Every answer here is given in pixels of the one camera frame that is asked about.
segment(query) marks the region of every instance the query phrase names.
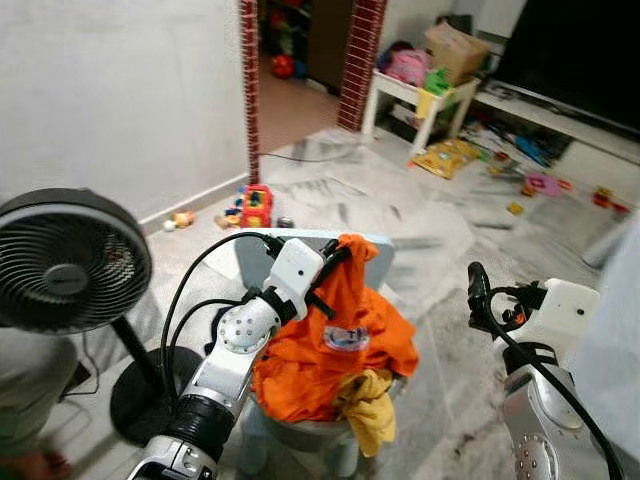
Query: cardboard box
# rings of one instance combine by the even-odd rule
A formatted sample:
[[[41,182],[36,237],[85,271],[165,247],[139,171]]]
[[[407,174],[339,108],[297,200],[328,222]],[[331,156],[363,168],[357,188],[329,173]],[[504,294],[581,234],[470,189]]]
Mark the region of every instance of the cardboard box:
[[[425,35],[432,65],[445,67],[447,81],[453,86],[471,80],[489,52],[488,43],[456,30],[447,22],[430,28]]]

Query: red brick trim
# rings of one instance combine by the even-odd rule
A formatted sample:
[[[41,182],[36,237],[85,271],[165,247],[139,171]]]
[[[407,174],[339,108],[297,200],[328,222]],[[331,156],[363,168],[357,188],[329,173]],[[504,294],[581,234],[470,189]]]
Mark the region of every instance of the red brick trim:
[[[338,111],[338,125],[347,130],[360,130],[362,124],[386,6],[387,0],[355,0],[353,4]]]
[[[249,182],[260,183],[258,159],[258,6],[256,0],[241,0],[240,34],[245,122],[249,156]]]

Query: television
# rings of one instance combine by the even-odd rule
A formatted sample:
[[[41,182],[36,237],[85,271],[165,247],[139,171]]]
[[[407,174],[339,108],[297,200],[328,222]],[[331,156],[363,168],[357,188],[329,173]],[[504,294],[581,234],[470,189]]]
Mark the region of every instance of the television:
[[[640,134],[639,4],[528,0],[493,78]]]

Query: person's leg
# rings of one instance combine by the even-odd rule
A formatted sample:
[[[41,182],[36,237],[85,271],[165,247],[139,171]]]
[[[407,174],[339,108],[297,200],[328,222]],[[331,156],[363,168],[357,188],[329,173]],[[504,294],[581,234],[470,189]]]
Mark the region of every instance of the person's leg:
[[[76,365],[75,347],[65,337],[0,328],[0,455],[5,460],[37,452],[38,434]],[[36,455],[52,466],[62,462],[55,455]]]

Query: pink toy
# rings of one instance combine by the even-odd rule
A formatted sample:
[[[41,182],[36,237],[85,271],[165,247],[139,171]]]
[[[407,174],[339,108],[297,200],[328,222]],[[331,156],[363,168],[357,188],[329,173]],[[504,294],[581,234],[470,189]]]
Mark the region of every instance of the pink toy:
[[[525,185],[535,188],[538,192],[550,197],[558,197],[562,194],[562,189],[558,185],[558,179],[545,175],[544,173],[527,173]]]
[[[385,72],[398,80],[421,87],[431,68],[431,58],[423,50],[401,50],[393,54],[393,61]]]

